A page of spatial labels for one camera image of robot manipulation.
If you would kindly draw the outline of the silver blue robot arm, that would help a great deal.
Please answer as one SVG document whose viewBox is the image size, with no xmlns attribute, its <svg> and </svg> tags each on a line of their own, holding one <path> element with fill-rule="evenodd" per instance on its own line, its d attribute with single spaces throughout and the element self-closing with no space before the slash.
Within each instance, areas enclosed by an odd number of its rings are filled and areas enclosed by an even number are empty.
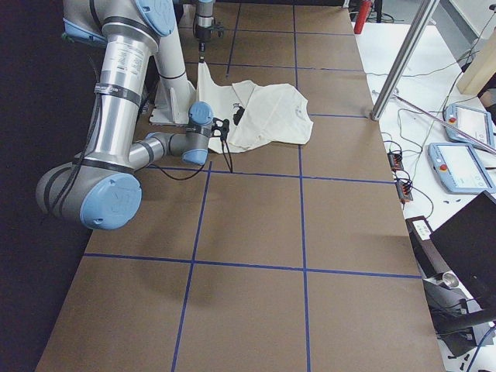
<svg viewBox="0 0 496 372">
<path fill-rule="evenodd" d="M 226 141 L 229 120 L 215 116 L 187 77 L 177 30 L 178 1 L 66 1 L 64 36 L 105 51 L 82 151 L 46 172 L 36 201 L 48 215 L 89 229 L 118 229 L 137 213 L 135 173 L 165 156 L 202 167 L 211 139 Z M 157 67 L 156 123 L 180 133 L 133 139 L 146 104 L 149 62 Z"/>
<path fill-rule="evenodd" d="M 200 0 L 195 3 L 195 17 L 193 22 L 193 34 L 198 41 L 198 62 L 205 62 L 206 43 L 210 42 L 212 36 L 222 38 L 225 28 L 220 22 L 215 21 L 213 15 L 214 0 Z"/>
</svg>

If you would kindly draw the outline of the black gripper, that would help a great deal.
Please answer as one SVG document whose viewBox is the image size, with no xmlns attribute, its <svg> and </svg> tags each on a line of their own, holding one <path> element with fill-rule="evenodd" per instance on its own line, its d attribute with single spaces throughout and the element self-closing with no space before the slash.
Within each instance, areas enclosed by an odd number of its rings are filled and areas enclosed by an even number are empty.
<svg viewBox="0 0 496 372">
<path fill-rule="evenodd" d="M 226 139 L 229 134 L 229 120 L 214 118 L 212 120 L 211 138 Z"/>
<path fill-rule="evenodd" d="M 205 62 L 206 44 L 211 41 L 213 35 L 222 38 L 225 27 L 221 22 L 217 22 L 214 17 L 195 17 L 193 24 L 193 34 L 198 41 L 198 62 Z"/>
</svg>

